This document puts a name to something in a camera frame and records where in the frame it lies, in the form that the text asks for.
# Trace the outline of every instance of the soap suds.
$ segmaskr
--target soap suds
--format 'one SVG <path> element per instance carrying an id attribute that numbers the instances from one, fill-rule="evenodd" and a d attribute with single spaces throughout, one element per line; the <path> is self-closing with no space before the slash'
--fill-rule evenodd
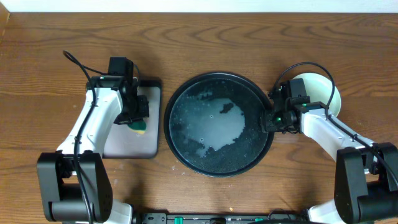
<path id="1" fill-rule="evenodd" d="M 245 119 L 242 110 L 227 98 L 206 98 L 212 92 L 206 91 L 196 96 L 183 95 L 178 99 L 181 108 L 190 113 L 174 117 L 175 125 L 182 127 L 184 144 L 194 140 L 202 145 L 194 149 L 196 155 L 206 157 L 209 149 L 218 151 L 223 146 L 233 144 L 243 132 Z"/>

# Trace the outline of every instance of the round black plate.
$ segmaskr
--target round black plate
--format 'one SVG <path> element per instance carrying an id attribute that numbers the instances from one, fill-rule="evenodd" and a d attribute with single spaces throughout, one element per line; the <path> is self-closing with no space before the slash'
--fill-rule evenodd
<path id="1" fill-rule="evenodd" d="M 271 108 L 261 89 L 231 73 L 206 73 L 171 97 L 164 130 L 174 155 L 187 167 L 213 177 L 241 174 L 267 153 L 274 133 L 263 133 L 260 114 Z"/>

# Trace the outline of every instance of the green connector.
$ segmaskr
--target green connector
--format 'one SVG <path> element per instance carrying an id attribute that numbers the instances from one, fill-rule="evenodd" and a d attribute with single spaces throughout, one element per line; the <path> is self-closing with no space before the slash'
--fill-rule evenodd
<path id="1" fill-rule="evenodd" d="M 182 224 L 182 220 L 183 220 L 182 217 L 175 217 L 174 218 L 174 224 Z"/>

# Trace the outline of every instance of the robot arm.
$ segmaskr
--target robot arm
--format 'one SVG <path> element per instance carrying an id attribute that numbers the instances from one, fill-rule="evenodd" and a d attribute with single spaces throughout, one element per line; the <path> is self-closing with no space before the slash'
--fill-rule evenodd
<path id="1" fill-rule="evenodd" d="M 114 120 L 122 112 L 123 102 L 119 90 L 95 88 L 95 92 L 97 95 L 96 108 L 93 110 L 93 114 L 90 116 L 86 128 L 83 131 L 79 147 L 80 151 L 78 153 L 83 154 L 85 151 L 91 151 L 100 154 L 102 157 L 106 138 L 108 137 Z M 79 118 L 66 140 L 59 145 L 57 149 L 58 152 L 65 155 L 73 154 L 75 136 L 91 107 L 92 101 L 93 94 L 91 91 L 87 91 L 86 101 Z"/>
<path id="2" fill-rule="evenodd" d="M 397 175 L 398 150 L 394 145 L 376 144 L 332 114 L 326 117 L 326 106 L 310 102 L 302 79 L 282 83 L 271 98 L 274 109 L 262 115 L 263 131 L 305 134 L 336 161 L 334 200 L 312 207 L 308 211 L 310 221 L 360 223 L 398 215 L 398 188 L 392 174 L 374 155 L 381 155 Z M 368 173 L 378 174 L 379 180 L 366 182 Z"/>
<path id="3" fill-rule="evenodd" d="M 107 75 L 92 77 L 96 105 L 80 138 L 78 162 L 93 220 L 96 223 L 131 223 L 132 207 L 113 200 L 113 192 L 102 155 L 111 125 L 129 124 L 149 116 L 146 96 L 137 96 L 139 79 L 134 64 L 124 57 L 111 57 Z M 48 221 L 87 221 L 80 184 L 66 184 L 75 174 L 74 143 L 80 126 L 93 102 L 86 92 L 84 107 L 66 140 L 56 152 L 42 153 L 37 161 L 44 214 Z"/>

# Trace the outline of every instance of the white bowl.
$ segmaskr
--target white bowl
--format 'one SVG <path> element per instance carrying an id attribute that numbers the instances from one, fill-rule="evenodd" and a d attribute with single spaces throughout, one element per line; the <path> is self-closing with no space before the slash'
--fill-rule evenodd
<path id="1" fill-rule="evenodd" d="M 302 78 L 304 80 L 305 90 L 307 96 L 310 96 L 311 103 L 321 101 L 324 104 L 328 103 L 331 94 L 331 81 L 316 73 L 303 73 L 294 78 Z M 335 94 L 330 102 L 329 111 L 337 116 L 341 109 L 341 96 L 338 89 L 335 87 Z"/>

